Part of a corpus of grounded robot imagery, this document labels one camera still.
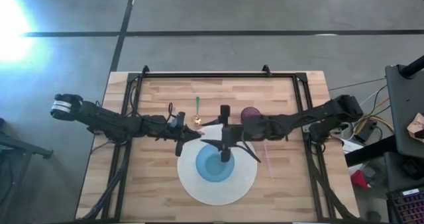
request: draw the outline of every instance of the concrete floor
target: concrete floor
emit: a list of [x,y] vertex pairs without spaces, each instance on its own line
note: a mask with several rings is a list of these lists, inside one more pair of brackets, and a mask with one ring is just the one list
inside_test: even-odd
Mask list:
[[[0,40],[0,117],[15,137],[54,150],[50,160],[32,160],[12,223],[73,219],[93,135],[79,123],[51,118],[49,110],[56,93],[101,101],[118,41],[13,35],[117,32],[127,3],[0,0],[0,33],[6,38]],[[134,0],[128,31],[423,29],[423,8],[423,0]],[[324,70],[329,88],[337,88],[382,78],[384,66],[412,62],[423,55],[423,45],[424,35],[132,37],[125,39],[117,70],[141,71],[144,65],[153,71],[259,70],[267,64],[272,70]],[[330,94],[363,101],[384,84]],[[384,92],[380,99],[386,97]],[[392,122],[390,110],[382,116]],[[359,204],[369,203],[367,195],[359,194]]]

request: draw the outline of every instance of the white label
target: white label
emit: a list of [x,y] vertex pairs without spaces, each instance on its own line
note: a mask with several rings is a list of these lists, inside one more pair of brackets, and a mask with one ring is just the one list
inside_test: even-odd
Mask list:
[[402,194],[404,196],[406,196],[406,195],[416,194],[417,192],[419,192],[419,190],[417,188],[415,188],[414,190],[404,191],[404,192],[402,192]]
[[63,105],[64,107],[71,108],[71,104],[65,101],[55,101],[53,105]]
[[62,107],[61,105],[53,105],[52,109],[58,109],[58,110],[61,110],[61,111],[65,111],[67,113],[71,112],[71,109],[66,108],[66,107]]

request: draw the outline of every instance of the wooden table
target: wooden table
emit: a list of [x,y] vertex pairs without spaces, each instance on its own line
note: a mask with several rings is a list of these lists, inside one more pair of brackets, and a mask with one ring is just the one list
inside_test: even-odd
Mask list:
[[[113,72],[107,84],[103,106],[121,112],[127,72]],[[330,99],[323,72],[307,72],[313,105]],[[297,113],[293,82],[286,78],[158,78],[143,79],[138,111],[145,115],[186,112],[186,123],[195,115],[195,97],[200,97],[202,122],[216,119],[219,106],[231,106],[230,123],[239,123],[244,107],[253,106],[262,114]],[[93,147],[106,141],[96,137]],[[193,199],[181,185],[173,141],[152,138],[133,140],[121,221],[315,221],[315,210],[300,129],[293,130],[289,142],[265,141],[270,153],[274,178],[266,162],[258,164],[258,173],[250,191],[240,200],[224,206],[210,206]],[[324,153],[331,187],[349,211],[358,216],[358,208],[340,142],[326,144]],[[256,153],[265,160],[263,144],[254,143]],[[113,146],[96,150],[89,159],[76,217],[82,217],[105,190]],[[323,192],[321,203],[325,208]],[[111,204],[114,212],[115,196]]]

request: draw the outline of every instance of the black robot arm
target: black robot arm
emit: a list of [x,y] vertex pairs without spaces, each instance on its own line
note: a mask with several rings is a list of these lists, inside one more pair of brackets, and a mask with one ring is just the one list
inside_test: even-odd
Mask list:
[[54,97],[50,114],[63,121],[79,121],[92,133],[101,131],[116,143],[124,143],[131,137],[154,137],[177,142],[176,156],[180,156],[185,142],[200,138],[200,134],[184,125],[184,112],[179,112],[171,122],[163,115],[126,117],[84,101],[79,95],[64,94]]
[[221,106],[221,115],[216,121],[206,125],[222,123],[221,140],[202,140],[221,151],[221,161],[228,162],[231,156],[230,148],[238,147],[247,151],[255,160],[259,158],[246,145],[245,141],[288,139],[288,134],[295,128],[312,124],[309,127],[309,138],[313,142],[324,142],[329,131],[337,128],[342,122],[355,122],[363,116],[363,112],[353,96],[341,95],[323,105],[293,115],[261,115],[259,111],[243,117],[240,125],[229,125],[230,114],[228,105]]

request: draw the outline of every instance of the blue bowl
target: blue bowl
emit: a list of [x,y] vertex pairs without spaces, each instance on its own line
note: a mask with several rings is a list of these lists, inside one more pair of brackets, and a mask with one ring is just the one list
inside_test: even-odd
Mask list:
[[222,182],[234,170],[234,156],[228,162],[221,162],[221,153],[210,144],[205,145],[197,154],[196,168],[200,176],[209,182]]

